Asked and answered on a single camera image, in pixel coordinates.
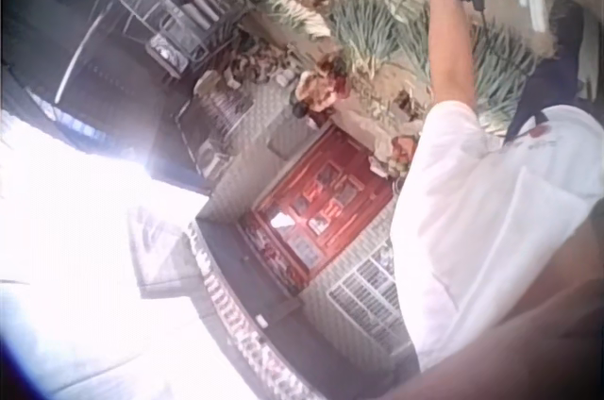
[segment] white t-shirt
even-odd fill
[[[502,320],[604,196],[604,130],[557,106],[501,146],[460,102],[429,113],[391,236],[422,370]]]

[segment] wooden door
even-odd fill
[[[303,284],[349,245],[392,199],[369,153],[331,128],[253,211],[253,218]]]

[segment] decorative ledge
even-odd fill
[[[326,400],[290,367],[243,309],[208,250],[197,223],[191,223],[187,233],[218,316],[268,391],[278,400]]]

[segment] bright sky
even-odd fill
[[[207,198],[25,124],[4,138],[14,150],[0,144],[0,331],[42,389],[77,400],[255,399],[191,301],[142,300],[132,269],[128,206],[144,198],[182,224]]]

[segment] person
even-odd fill
[[[588,281],[486,331],[382,400],[604,397],[604,282]]]
[[[604,196],[604,129],[575,99],[582,13],[560,2],[560,59],[528,80],[502,145],[478,123],[462,3],[429,0],[435,105],[391,230],[399,304],[422,371],[604,276],[602,230],[589,218]]]

